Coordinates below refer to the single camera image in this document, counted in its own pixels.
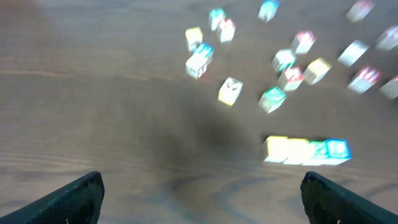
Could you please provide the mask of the green R block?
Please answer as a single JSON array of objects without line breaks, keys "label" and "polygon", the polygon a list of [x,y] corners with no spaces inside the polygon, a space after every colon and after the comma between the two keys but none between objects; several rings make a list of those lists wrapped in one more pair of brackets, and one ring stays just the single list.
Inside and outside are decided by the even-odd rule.
[{"label": "green R block", "polygon": [[303,162],[303,166],[320,166],[328,159],[328,149],[325,141],[309,141],[309,157]]}]

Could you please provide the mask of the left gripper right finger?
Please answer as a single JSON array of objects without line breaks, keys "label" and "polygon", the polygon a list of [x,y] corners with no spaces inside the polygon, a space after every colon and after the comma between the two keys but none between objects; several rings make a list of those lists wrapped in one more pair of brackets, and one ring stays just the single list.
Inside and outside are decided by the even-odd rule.
[{"label": "left gripper right finger", "polygon": [[394,224],[397,215],[326,177],[309,171],[300,185],[302,203],[310,224]]}]

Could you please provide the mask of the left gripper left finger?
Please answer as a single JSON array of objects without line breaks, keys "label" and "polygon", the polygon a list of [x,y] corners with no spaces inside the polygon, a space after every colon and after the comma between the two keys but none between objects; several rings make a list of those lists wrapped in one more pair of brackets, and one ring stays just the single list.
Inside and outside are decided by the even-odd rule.
[{"label": "left gripper left finger", "polygon": [[98,171],[93,171],[1,217],[1,223],[97,224],[103,199],[102,176]]}]

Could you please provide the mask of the yellow C block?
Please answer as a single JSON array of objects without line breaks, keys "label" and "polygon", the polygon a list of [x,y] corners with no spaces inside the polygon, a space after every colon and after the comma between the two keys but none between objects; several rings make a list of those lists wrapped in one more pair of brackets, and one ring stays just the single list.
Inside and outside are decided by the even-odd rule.
[{"label": "yellow C block", "polygon": [[288,139],[287,136],[269,136],[263,144],[267,151],[264,162],[284,162],[288,158],[286,150]]}]

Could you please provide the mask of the yellow O block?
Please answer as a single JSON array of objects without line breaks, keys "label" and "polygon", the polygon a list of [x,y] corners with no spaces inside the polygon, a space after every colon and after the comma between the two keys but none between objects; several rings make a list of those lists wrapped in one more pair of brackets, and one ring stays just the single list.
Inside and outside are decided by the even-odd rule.
[{"label": "yellow O block", "polygon": [[286,165],[301,165],[312,155],[308,139],[289,138],[285,148],[288,157],[283,164]]}]

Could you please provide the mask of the blue L block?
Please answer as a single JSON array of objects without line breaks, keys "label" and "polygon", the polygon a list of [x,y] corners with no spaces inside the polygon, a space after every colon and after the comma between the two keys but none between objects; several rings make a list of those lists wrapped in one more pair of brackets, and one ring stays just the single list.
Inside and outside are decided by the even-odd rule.
[{"label": "blue L block", "polygon": [[348,142],[343,139],[325,140],[327,157],[324,164],[336,166],[352,159]]}]

